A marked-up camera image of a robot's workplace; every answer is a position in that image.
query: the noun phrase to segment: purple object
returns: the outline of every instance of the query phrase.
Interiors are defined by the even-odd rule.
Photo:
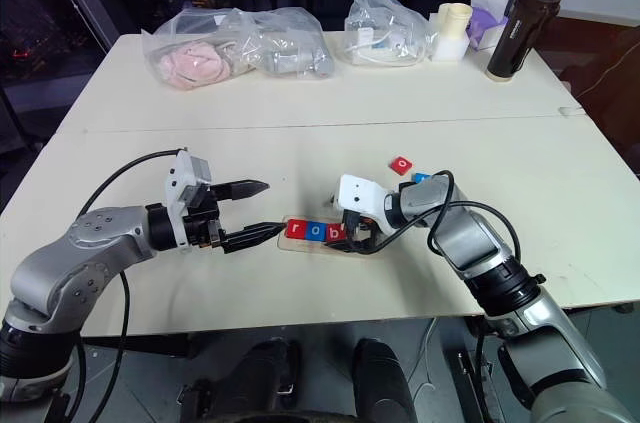
[[[507,21],[508,18],[504,16],[502,21],[498,23],[493,16],[491,16],[491,13],[481,8],[474,7],[473,14],[471,15],[471,21],[469,21],[469,27],[467,28],[467,35],[469,36],[471,47],[478,49],[485,31],[496,26],[504,26],[507,24]]]

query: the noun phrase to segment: plastic bag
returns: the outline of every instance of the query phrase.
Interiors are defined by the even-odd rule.
[[[322,27],[303,8],[234,9],[220,30],[242,34],[238,48],[242,61],[269,75],[325,78],[333,73]]]
[[[409,66],[424,59],[427,20],[398,0],[353,0],[343,51],[354,65]]]
[[[241,58],[242,34],[222,29],[230,9],[189,8],[153,34],[142,31],[142,51],[163,82],[189,90],[219,83],[251,69]]]

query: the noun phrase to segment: black thermos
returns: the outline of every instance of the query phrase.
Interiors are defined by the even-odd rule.
[[[487,66],[487,76],[495,81],[509,81],[558,11],[560,0],[516,0]]]

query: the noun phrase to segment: white table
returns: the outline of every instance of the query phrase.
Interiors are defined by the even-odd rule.
[[[372,84],[376,81],[369,78],[368,70],[342,65],[338,73],[343,76],[337,81],[285,82],[256,74],[233,82],[234,92],[221,84],[178,93],[158,86],[154,80],[145,80],[144,73],[139,72],[138,86],[131,87],[125,111],[125,106],[113,98],[118,85],[113,84],[110,92],[99,91],[107,80],[126,80],[134,70],[133,65],[122,65],[119,59],[119,49],[131,46],[133,37],[122,41],[0,216],[2,306],[10,298],[9,276],[16,265],[32,250],[58,238],[88,195],[115,168],[141,154],[185,145],[210,162],[217,182],[256,178],[271,184],[270,190],[254,198],[222,205],[222,223],[230,231],[258,221],[280,220],[285,215],[335,216],[325,202],[341,174],[349,172],[395,187],[402,179],[386,165],[396,155],[403,155],[414,162],[417,171],[451,169],[469,198],[504,212],[520,235],[523,263],[530,273],[547,276],[546,287],[560,305],[640,299],[640,183],[587,116],[573,110],[565,113],[575,115],[562,116],[553,110],[575,109],[577,103],[543,69],[537,55],[531,55],[512,83],[487,87],[493,92],[494,107],[490,98],[478,95],[481,109],[462,99],[443,104],[444,109],[440,109],[434,102],[446,99],[442,90],[425,102],[441,115],[448,108],[456,108],[457,117],[452,116],[451,121],[443,116],[429,118],[423,106],[406,100],[426,94],[421,87],[429,86],[427,83],[436,84],[431,70],[444,74],[453,72],[453,67],[445,70],[425,63],[415,69],[369,70],[376,75],[384,73],[389,85],[398,80],[412,81],[397,85],[392,104],[376,105],[375,95],[370,94],[373,100],[366,102],[368,107],[386,109],[386,113],[375,110],[377,119],[385,114],[391,118],[400,111],[410,120],[412,109],[425,115],[417,118],[425,121],[369,124],[365,117],[358,121],[359,113],[344,102],[340,106],[345,109],[342,115],[349,115],[347,120],[308,110],[310,105],[320,106],[312,99],[319,92],[329,91],[324,85],[355,94],[349,89],[352,82],[346,79],[347,74],[368,78]],[[483,84],[482,78],[486,78],[476,68],[481,77],[476,79],[473,68],[468,62],[459,68],[461,86]],[[243,78],[248,80],[246,86],[241,84]],[[288,95],[285,99],[292,105],[289,93],[302,94],[299,88],[303,84],[310,89],[305,93],[306,100],[297,104],[307,108],[306,112],[292,117],[269,99],[253,100],[255,112],[265,119],[263,127],[248,106],[245,114],[250,124],[233,127],[240,119],[232,111],[232,103],[247,105],[247,93],[257,94],[260,89],[266,92],[274,85]],[[518,87],[523,93],[518,101],[525,102],[524,108],[518,101],[507,104],[499,98],[498,92],[513,96]],[[524,94],[525,88],[530,94]],[[206,120],[213,116],[203,116],[199,111],[208,104],[213,115],[218,102],[204,101],[206,97],[200,95],[215,95],[216,89],[225,93],[221,104],[228,111],[219,114],[215,123],[208,123]],[[460,92],[452,88],[449,99],[451,94]],[[337,99],[336,93],[327,104],[336,107],[333,100]],[[352,104],[365,107],[361,100]],[[153,105],[158,111],[151,111]],[[113,116],[104,110],[108,108]],[[175,116],[173,124],[168,119],[170,108]],[[465,112],[473,110],[475,116],[464,117]],[[136,120],[136,115],[145,111],[146,119]],[[314,125],[316,116],[325,123]],[[118,119],[122,120],[121,129]],[[97,206],[162,201],[170,161],[148,162],[124,175],[97,201]],[[165,252],[128,270],[133,295],[130,332],[153,334],[480,311],[445,261],[428,252],[424,230],[411,230],[385,251],[380,259],[312,255],[280,250],[271,240],[230,255],[197,248],[186,256]],[[116,282],[99,300],[83,334],[116,335],[121,315],[122,290]]]

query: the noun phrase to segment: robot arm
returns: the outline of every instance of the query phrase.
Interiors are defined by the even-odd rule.
[[[392,192],[343,175],[334,206],[349,215],[345,221],[357,221],[354,215],[369,218],[391,236],[412,219],[436,209],[416,223],[433,226],[449,185],[447,176],[435,175]],[[464,200],[454,187],[450,201]],[[356,226],[347,224],[347,235],[353,236]],[[633,421],[605,391],[604,371],[593,350],[540,286],[544,277],[530,276],[482,215],[466,205],[452,205],[437,226],[433,242],[484,309],[489,326],[504,340],[500,361],[514,393],[532,409],[532,421]],[[559,396],[570,390],[570,399]]]
[[[2,322],[0,400],[32,400],[64,382],[71,351],[96,301],[131,265],[171,248],[220,246],[229,253],[277,235],[282,223],[227,234],[219,221],[218,201],[247,198],[268,187],[254,180],[213,185],[207,162],[180,151],[165,184],[167,207],[92,211],[29,255],[11,279],[14,299]]]

